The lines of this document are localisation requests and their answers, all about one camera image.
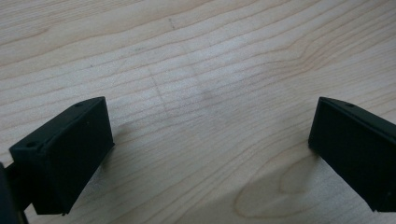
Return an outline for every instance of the black plastic piece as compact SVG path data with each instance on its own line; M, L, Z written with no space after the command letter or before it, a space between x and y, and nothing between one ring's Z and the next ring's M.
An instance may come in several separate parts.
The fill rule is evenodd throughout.
M8 184L6 169L0 163L0 223L27 223L23 209L20 209L14 201L11 187Z
M356 105L320 97L309 147L373 211L396 211L396 125Z
M67 108L10 148L7 181L19 210L67 214L113 148L105 97Z

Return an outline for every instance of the light wood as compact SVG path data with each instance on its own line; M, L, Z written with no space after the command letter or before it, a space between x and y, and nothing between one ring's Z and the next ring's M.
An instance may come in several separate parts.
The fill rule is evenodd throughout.
M319 96L396 123L396 1L4 0L0 161L104 95L116 146L31 223L395 223L307 147Z

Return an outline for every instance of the black object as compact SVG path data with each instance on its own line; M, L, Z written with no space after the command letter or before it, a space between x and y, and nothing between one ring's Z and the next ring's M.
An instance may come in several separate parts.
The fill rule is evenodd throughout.
M39 215L69 213L113 146L105 97L72 105L27 135L10 148L14 163L1 176L16 214L30 203Z
M373 211L396 211L396 125L350 103L320 97L309 147Z

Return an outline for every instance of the black plastic block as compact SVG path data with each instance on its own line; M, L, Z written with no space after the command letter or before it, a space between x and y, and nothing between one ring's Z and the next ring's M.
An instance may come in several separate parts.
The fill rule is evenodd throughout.
M396 211L396 125L356 105L320 97L309 147L373 211Z
M67 214L114 146L105 97L67 108L10 148L39 215Z

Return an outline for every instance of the wood grain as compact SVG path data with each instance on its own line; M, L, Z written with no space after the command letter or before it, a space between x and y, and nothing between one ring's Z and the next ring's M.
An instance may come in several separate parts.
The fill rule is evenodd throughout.
M319 96L396 123L396 2L0 2L0 160L107 98L116 147L31 223L394 223L307 147Z

